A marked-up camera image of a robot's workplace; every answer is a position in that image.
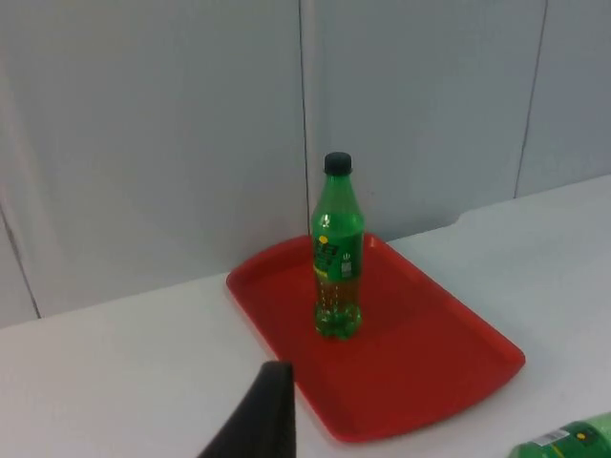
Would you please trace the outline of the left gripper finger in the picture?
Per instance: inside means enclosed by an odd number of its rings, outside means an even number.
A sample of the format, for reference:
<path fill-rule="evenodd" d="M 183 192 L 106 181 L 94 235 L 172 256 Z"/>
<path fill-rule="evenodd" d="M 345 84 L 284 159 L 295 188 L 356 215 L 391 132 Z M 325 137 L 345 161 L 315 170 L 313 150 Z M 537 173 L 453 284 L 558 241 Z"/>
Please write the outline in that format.
<path fill-rule="evenodd" d="M 295 457 L 296 414 L 292 364 L 266 362 L 201 457 Z"/>

